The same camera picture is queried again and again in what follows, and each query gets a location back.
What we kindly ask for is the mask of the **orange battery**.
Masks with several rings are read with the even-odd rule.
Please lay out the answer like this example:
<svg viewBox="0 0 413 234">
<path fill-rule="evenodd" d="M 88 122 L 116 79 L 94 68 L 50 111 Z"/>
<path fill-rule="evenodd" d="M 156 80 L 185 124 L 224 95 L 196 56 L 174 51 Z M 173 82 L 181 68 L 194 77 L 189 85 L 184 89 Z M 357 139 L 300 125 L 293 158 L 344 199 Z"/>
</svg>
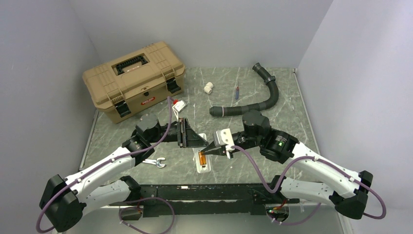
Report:
<svg viewBox="0 0 413 234">
<path fill-rule="evenodd" d="M 205 167 L 207 165 L 206 155 L 202 152 L 199 152 L 199 163 L 202 167 Z"/>
</svg>

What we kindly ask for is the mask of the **white remote control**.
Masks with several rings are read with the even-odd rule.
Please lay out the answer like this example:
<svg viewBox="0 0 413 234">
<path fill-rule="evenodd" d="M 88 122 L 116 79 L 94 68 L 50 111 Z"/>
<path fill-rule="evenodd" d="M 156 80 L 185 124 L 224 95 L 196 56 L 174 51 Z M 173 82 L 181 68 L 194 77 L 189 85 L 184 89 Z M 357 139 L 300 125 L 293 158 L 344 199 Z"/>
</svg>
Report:
<svg viewBox="0 0 413 234">
<path fill-rule="evenodd" d="M 193 150 L 193 161 L 195 162 L 196 170 L 197 170 L 197 173 L 199 174 L 209 173 L 212 170 L 210 156 L 200 153 L 206 146 L 198 145 L 192 149 Z"/>
</svg>

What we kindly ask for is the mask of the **tan plastic toolbox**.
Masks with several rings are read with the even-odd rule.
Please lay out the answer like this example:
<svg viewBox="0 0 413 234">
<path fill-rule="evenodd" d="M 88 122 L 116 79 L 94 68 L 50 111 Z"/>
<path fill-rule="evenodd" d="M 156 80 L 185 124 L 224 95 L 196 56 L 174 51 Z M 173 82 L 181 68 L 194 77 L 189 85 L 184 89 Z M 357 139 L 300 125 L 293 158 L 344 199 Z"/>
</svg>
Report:
<svg viewBox="0 0 413 234">
<path fill-rule="evenodd" d="M 186 67 L 163 41 L 85 71 L 96 109 L 114 124 L 184 90 Z"/>
</svg>

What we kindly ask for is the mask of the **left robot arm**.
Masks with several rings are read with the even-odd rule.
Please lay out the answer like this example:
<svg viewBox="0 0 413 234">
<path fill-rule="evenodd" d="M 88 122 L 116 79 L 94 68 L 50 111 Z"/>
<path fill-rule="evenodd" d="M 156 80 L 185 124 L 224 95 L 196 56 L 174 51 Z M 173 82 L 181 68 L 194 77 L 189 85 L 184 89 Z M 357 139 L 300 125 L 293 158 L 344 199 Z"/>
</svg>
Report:
<svg viewBox="0 0 413 234">
<path fill-rule="evenodd" d="M 156 115 L 146 114 L 140 118 L 131 137 L 107 157 L 66 178 L 51 177 L 39 203 L 42 212 L 38 221 L 47 216 L 52 228 L 61 233 L 105 205 L 124 201 L 135 204 L 141 187 L 131 176 L 123 176 L 109 185 L 104 182 L 143 163 L 162 142 L 177 142 L 180 148 L 208 145 L 206 135 L 194 131 L 185 117 L 162 126 Z"/>
</svg>

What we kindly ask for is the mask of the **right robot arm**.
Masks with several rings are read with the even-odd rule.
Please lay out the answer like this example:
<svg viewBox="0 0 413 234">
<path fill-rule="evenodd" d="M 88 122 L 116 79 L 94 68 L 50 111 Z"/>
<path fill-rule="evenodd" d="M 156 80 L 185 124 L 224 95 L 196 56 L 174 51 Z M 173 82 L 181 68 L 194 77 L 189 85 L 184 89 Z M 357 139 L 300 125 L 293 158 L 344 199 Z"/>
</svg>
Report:
<svg viewBox="0 0 413 234">
<path fill-rule="evenodd" d="M 355 172 L 327 160 L 305 146 L 296 137 L 271 127 L 261 112 L 252 110 L 242 116 L 243 131 L 232 133 L 229 128 L 216 131 L 214 141 L 204 148 L 204 155 L 232 158 L 235 152 L 258 147 L 260 154 L 280 164 L 309 172 L 318 182 L 306 182 L 285 176 L 274 177 L 266 183 L 258 165 L 253 162 L 269 198 L 274 202 L 305 199 L 323 203 L 351 219 L 365 216 L 369 188 L 373 175 L 368 171 Z"/>
</svg>

